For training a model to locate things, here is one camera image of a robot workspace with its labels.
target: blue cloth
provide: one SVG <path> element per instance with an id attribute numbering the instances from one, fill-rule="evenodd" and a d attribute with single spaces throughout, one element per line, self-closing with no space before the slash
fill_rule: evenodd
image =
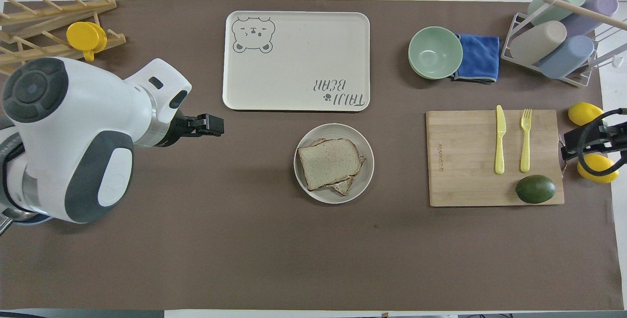
<path id="1" fill-rule="evenodd" d="M 457 34 L 463 58 L 453 80 L 493 84 L 499 78 L 500 39 L 497 36 Z"/>

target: green bowl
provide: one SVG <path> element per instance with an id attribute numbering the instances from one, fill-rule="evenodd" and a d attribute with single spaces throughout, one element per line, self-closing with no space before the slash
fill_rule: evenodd
<path id="1" fill-rule="evenodd" d="M 427 79 L 452 75 L 463 56 L 457 36 L 442 27 L 426 27 L 417 32 L 410 41 L 408 54 L 414 72 Z"/>

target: brown tabletop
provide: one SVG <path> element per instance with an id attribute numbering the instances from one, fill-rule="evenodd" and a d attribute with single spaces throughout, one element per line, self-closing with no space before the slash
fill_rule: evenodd
<path id="1" fill-rule="evenodd" d="M 525 3 L 369 0 L 124 0 L 100 16 L 128 43 L 94 65 L 122 78 L 155 57 L 194 86 L 188 115 L 224 118 L 220 138 L 137 150 L 125 199 L 92 224 L 13 226 L 0 248 L 0 306 L 92 309 L 622 309 L 609 185 L 570 164 L 565 204 L 432 208 L 425 113 L 601 104 L 587 88 L 501 61 L 493 86 L 427 81 L 407 62 L 430 25 L 497 35 Z M 234 10 L 362 12 L 371 102 L 359 113 L 236 112 L 222 103 L 224 23 Z M 310 129 L 360 131 L 376 158 L 347 204 L 308 198 L 292 157 Z"/>

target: yellow fork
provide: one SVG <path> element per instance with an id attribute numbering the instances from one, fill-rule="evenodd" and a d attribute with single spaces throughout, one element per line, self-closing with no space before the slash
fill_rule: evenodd
<path id="1" fill-rule="evenodd" d="M 522 156 L 520 157 L 520 170 L 529 172 L 529 131 L 531 130 L 531 109 L 526 108 L 522 112 L 520 119 L 520 127 L 525 132 L 525 138 L 522 142 Z"/>

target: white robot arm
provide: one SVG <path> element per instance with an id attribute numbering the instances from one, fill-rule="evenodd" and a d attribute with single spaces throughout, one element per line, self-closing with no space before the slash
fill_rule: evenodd
<path id="1" fill-rule="evenodd" d="M 105 215 L 128 188 L 136 147 L 224 133 L 218 117 L 182 115 L 190 90 L 161 59 L 124 80 L 60 57 L 25 64 L 2 95 L 2 214 L 79 223 Z"/>

